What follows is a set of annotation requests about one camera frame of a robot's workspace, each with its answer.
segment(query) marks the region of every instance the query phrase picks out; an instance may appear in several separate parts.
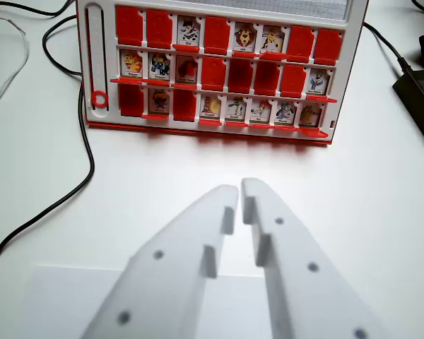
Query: white tabletop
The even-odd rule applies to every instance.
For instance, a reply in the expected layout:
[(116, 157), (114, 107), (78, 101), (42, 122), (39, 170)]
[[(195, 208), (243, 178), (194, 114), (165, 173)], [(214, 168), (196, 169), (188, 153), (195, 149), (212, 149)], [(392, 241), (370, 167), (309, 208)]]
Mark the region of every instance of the white tabletop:
[[(27, 0), (55, 10), (62, 1)], [(79, 183), (88, 158), (78, 129), (79, 82), (41, 48), (55, 19), (0, 8), (27, 32), (30, 58), (0, 101), (0, 241)], [(419, 69), (424, 14), (409, 0), (371, 0), (373, 24)], [(49, 41), (80, 70), (74, 22)], [(123, 268), (127, 259), (200, 195), (244, 177), (270, 184), (309, 228), (395, 338), (424, 338), (424, 138), (392, 90), (400, 67), (363, 30), (333, 145), (88, 129), (92, 182), (38, 222), (0, 258), (0, 339), (18, 338), (21, 301), (37, 264)], [(20, 35), (0, 22), (0, 84), (23, 57)], [(262, 275), (251, 233), (237, 216), (222, 274)]]

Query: cartoon character picture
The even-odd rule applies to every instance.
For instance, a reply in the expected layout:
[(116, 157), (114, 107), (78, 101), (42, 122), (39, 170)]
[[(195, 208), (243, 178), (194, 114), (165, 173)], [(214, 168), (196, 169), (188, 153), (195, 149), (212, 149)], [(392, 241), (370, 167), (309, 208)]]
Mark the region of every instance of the cartoon character picture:
[(243, 100), (243, 97), (234, 97), (233, 99), (228, 99), (225, 120), (229, 121), (243, 121), (245, 119), (245, 110), (247, 109), (247, 104)]
[(264, 41), (261, 52), (281, 52), (283, 48), (284, 33), (280, 27), (264, 26), (262, 30), (262, 41)]
[(253, 52), (256, 30), (251, 23), (235, 23), (233, 49), (241, 52)]
[(177, 43), (199, 46), (199, 23), (192, 16), (177, 17)]
[(306, 105), (302, 109), (298, 126), (318, 127), (321, 112), (318, 104)]
[(255, 122), (258, 124), (267, 124), (270, 118), (271, 105), (269, 101), (262, 100), (258, 102), (257, 100), (253, 101), (251, 115), (249, 117), (249, 122)]
[(311, 69), (307, 93), (323, 95), (328, 86), (329, 75), (324, 69)]
[(294, 124), (295, 106), (290, 102), (279, 102), (278, 111), (276, 112), (275, 125)]
[(121, 50), (121, 75), (143, 78), (143, 59), (136, 51)]
[(149, 78), (169, 80), (170, 60), (161, 53), (149, 54)]
[(170, 111), (170, 96), (165, 90), (156, 90), (149, 88), (149, 113), (168, 115)]
[(178, 55), (176, 58), (176, 82), (177, 83), (196, 83), (198, 73), (198, 64), (191, 56)]
[(202, 98), (203, 109), (199, 116), (207, 119), (220, 119), (221, 100), (215, 96), (206, 96)]

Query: cartoon dog card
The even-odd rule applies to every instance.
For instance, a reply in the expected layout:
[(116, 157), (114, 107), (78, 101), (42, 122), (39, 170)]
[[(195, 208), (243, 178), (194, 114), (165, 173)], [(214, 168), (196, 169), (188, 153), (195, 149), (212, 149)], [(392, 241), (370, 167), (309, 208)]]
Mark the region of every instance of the cartoon dog card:
[(239, 52), (253, 52), (256, 30), (252, 23), (235, 23), (232, 49)]
[(149, 114), (168, 115), (170, 112), (170, 96), (165, 90), (156, 90), (149, 88)]
[(201, 97), (201, 111), (199, 117), (204, 119), (220, 119), (221, 100), (217, 95), (203, 95)]
[(268, 124), (271, 105), (268, 100), (253, 100), (249, 122), (255, 124)]
[(324, 95), (330, 76), (324, 69), (311, 69), (306, 93)]
[(296, 109), (297, 107), (292, 102), (278, 101), (275, 125), (292, 126), (294, 124)]
[(199, 23), (193, 16), (177, 17), (177, 43), (199, 46)]
[(229, 97), (226, 102), (226, 121), (244, 121), (247, 103), (243, 97)]
[(121, 75), (143, 78), (143, 59), (136, 51), (121, 49)]
[(284, 33), (281, 27), (278, 26), (264, 26), (262, 30), (262, 48), (263, 52), (281, 52), (283, 48)]
[(176, 82), (196, 83), (198, 64), (193, 57), (178, 55), (176, 58)]
[(304, 106), (298, 126), (318, 127), (321, 113), (322, 109), (318, 104)]
[(149, 78), (170, 79), (170, 60), (163, 53), (149, 53)]

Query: black power adapter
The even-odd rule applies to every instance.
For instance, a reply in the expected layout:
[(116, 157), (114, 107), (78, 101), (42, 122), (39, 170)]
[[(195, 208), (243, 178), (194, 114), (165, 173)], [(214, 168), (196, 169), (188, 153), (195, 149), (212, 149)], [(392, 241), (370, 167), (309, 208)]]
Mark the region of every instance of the black power adapter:
[(398, 59), (404, 74), (393, 89), (424, 135), (424, 71), (413, 71), (404, 58)]

